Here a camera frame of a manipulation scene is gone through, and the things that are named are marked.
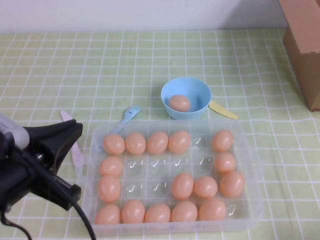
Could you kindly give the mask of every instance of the blue fork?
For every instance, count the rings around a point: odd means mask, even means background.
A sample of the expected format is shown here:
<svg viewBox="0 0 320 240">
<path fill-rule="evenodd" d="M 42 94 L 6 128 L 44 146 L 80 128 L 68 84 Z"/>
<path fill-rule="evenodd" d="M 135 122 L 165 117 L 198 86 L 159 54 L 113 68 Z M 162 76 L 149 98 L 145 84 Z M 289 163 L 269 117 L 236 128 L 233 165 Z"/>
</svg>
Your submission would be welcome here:
<svg viewBox="0 0 320 240">
<path fill-rule="evenodd" d="M 125 123 L 127 123 L 129 120 L 131 120 L 140 110 L 142 107 L 139 105 L 134 105 L 129 107 L 125 112 L 124 112 L 124 117 L 122 121 L 110 132 L 111 134 L 118 134 L 121 129 L 125 126 Z"/>
</svg>

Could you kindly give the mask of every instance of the white wall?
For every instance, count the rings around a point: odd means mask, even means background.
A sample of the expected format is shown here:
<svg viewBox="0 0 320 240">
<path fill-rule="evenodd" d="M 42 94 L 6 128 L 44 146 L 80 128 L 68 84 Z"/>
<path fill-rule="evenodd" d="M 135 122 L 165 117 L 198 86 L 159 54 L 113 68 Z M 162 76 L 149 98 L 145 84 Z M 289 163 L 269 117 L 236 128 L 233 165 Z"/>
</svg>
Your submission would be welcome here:
<svg viewBox="0 0 320 240">
<path fill-rule="evenodd" d="M 278 0 L 0 0 L 0 32 L 285 27 Z"/>
</svg>

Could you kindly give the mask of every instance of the black cable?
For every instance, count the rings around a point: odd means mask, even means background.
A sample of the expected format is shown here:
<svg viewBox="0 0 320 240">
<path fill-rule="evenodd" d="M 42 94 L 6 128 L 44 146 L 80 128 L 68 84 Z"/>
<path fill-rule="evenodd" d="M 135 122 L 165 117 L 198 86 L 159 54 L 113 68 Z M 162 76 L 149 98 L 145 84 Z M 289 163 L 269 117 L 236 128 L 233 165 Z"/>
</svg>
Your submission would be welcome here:
<svg viewBox="0 0 320 240">
<path fill-rule="evenodd" d="M 12 222 L 6 218 L 5 211 L 2 212 L 0 220 L 3 225 L 8 226 L 8 227 L 14 227 L 14 228 L 21 230 L 26 235 L 28 240 L 32 240 L 30 233 L 23 226 L 20 226 L 20 225 Z"/>
<path fill-rule="evenodd" d="M 79 204 L 68 194 L 68 192 L 66 192 L 63 188 L 61 188 L 56 183 L 56 180 L 44 168 L 39 166 L 38 162 L 35 159 L 32 159 L 31 156 L 29 156 L 28 154 L 23 152 L 17 146 L 14 146 L 14 150 L 17 151 L 29 164 L 31 164 L 34 167 L 34 169 L 37 170 L 37 172 L 40 174 L 40 176 L 45 181 L 47 181 L 55 191 L 57 191 L 58 193 L 61 193 L 61 195 L 64 198 L 68 199 L 68 201 L 72 204 L 74 209 L 77 211 L 77 213 L 81 217 L 86 229 L 89 232 L 89 235 L 90 235 L 91 239 L 92 240 L 96 240 L 97 238 L 96 238 L 95 232 L 94 232 L 94 230 L 93 230 L 93 228 L 92 228 L 87 216 L 85 215 L 84 211 L 81 209 Z"/>
</svg>

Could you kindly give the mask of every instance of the plastic egg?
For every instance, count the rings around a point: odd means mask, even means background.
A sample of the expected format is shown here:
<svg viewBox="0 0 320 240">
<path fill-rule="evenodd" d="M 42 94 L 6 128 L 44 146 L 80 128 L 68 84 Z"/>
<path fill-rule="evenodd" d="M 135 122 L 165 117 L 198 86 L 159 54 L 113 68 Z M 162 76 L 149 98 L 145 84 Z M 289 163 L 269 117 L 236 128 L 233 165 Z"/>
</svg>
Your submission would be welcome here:
<svg viewBox="0 0 320 240">
<path fill-rule="evenodd" d="M 228 173 L 236 169 L 235 157 L 229 152 L 220 152 L 214 158 L 214 168 L 217 172 Z"/>
<path fill-rule="evenodd" d="M 194 189 L 194 179 L 186 172 L 179 173 L 172 181 L 171 193 L 178 200 L 187 199 Z"/>
<path fill-rule="evenodd" d="M 245 178 L 238 171 L 231 171 L 224 175 L 220 181 L 220 192 L 227 198 L 239 196 L 245 187 Z"/>
<path fill-rule="evenodd" d="M 145 207 L 136 199 L 127 201 L 121 210 L 121 218 L 124 224 L 141 224 L 145 219 Z"/>
<path fill-rule="evenodd" d="M 145 137 L 139 132 L 132 132 L 125 139 L 125 147 L 129 153 L 140 155 L 146 150 Z"/>
<path fill-rule="evenodd" d="M 146 223 L 168 223 L 171 218 L 170 208 L 164 203 L 158 203 L 149 207 L 145 213 Z"/>
<path fill-rule="evenodd" d="M 212 198 L 218 191 L 218 184 L 210 176 L 199 177 L 194 184 L 194 192 L 200 198 Z"/>
<path fill-rule="evenodd" d="M 194 222 L 198 217 L 198 209 L 191 201 L 182 201 L 172 210 L 172 222 Z"/>
<path fill-rule="evenodd" d="M 190 101 L 187 97 L 177 94 L 169 99 L 169 107 L 178 112 L 187 112 L 190 108 Z"/>
<path fill-rule="evenodd" d="M 108 154 L 119 155 L 125 150 L 125 141 L 118 134 L 109 134 L 103 138 L 102 147 Z"/>
<path fill-rule="evenodd" d="M 101 177 L 98 185 L 98 196 L 106 203 L 116 201 L 121 193 L 121 186 L 119 180 L 112 175 L 105 175 Z"/>
<path fill-rule="evenodd" d="M 99 165 L 99 172 L 102 176 L 112 175 L 118 176 L 124 169 L 124 163 L 117 156 L 109 156 L 104 159 Z"/>
<path fill-rule="evenodd" d="M 181 154 L 188 149 L 190 142 L 190 135 L 187 131 L 176 131 L 170 136 L 168 147 L 170 152 Z"/>
<path fill-rule="evenodd" d="M 226 212 L 226 205 L 223 201 L 218 198 L 209 198 L 199 208 L 199 220 L 223 220 L 226 216 Z"/>
<path fill-rule="evenodd" d="M 161 154 L 168 146 L 168 135 L 163 131 L 157 131 L 152 134 L 147 143 L 147 150 L 151 154 Z"/>
<path fill-rule="evenodd" d="M 102 207 L 94 218 L 94 224 L 97 225 L 114 225 L 119 224 L 121 211 L 117 205 L 109 204 Z"/>
<path fill-rule="evenodd" d="M 218 131 L 212 138 L 212 149 L 217 152 L 224 152 L 231 148 L 234 143 L 234 135 L 226 129 Z"/>
</svg>

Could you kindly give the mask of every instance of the yellow plastic knife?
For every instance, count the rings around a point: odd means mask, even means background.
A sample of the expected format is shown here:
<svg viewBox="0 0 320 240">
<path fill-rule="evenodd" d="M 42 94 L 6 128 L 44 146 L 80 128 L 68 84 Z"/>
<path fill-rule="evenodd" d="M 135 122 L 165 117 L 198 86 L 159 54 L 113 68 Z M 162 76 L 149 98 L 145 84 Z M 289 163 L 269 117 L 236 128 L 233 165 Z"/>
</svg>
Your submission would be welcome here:
<svg viewBox="0 0 320 240">
<path fill-rule="evenodd" d="M 230 112 L 229 110 L 227 110 L 223 106 L 219 105 L 215 101 L 212 101 L 212 100 L 210 101 L 209 108 L 212 109 L 213 111 L 217 112 L 218 114 L 221 114 L 221 115 L 226 116 L 228 118 L 238 119 L 237 115 L 235 115 L 234 113 Z"/>
</svg>

